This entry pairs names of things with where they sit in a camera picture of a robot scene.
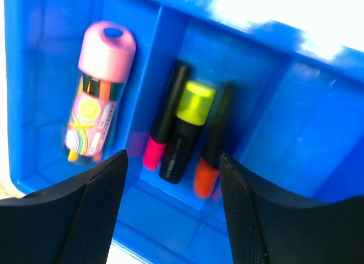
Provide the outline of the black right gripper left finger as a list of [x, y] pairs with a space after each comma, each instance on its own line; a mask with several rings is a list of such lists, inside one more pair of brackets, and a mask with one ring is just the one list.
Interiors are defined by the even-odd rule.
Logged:
[[1, 263], [106, 263], [128, 168], [122, 150], [55, 185], [1, 200]]

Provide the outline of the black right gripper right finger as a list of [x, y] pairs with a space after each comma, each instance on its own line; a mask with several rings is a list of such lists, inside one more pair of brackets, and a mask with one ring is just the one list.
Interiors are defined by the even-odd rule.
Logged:
[[220, 156], [234, 263], [362, 263], [363, 196], [335, 203], [290, 192]]

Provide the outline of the orange cap black highlighter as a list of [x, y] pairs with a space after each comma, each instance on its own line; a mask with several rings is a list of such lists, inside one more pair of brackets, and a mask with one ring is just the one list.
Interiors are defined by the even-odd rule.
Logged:
[[220, 152], [225, 140], [225, 129], [230, 118], [231, 102], [234, 96], [234, 84], [224, 87], [222, 97], [209, 126], [209, 133], [196, 167], [193, 190], [199, 199], [209, 199], [213, 193], [219, 173]]

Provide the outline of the pink cap black highlighter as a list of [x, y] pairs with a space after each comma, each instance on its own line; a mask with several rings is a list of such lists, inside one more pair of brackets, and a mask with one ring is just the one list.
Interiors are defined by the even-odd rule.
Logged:
[[142, 164], [148, 170], [157, 169], [169, 141], [176, 109], [187, 83], [191, 66], [182, 60], [176, 60], [171, 72], [167, 89], [163, 95], [156, 117], [154, 118]]

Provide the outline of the yellow cap black highlighter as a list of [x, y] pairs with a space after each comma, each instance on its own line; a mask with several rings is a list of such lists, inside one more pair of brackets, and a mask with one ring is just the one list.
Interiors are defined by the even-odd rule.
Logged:
[[159, 176], [179, 183], [208, 117], [217, 89], [189, 80], [179, 101]]

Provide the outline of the crayon bottle pink cap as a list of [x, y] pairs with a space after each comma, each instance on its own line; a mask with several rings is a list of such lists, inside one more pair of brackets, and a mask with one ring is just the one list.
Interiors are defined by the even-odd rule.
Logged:
[[80, 81], [64, 138], [69, 162], [97, 163], [111, 145], [135, 51], [135, 39], [123, 26], [98, 21], [86, 30], [78, 61]]

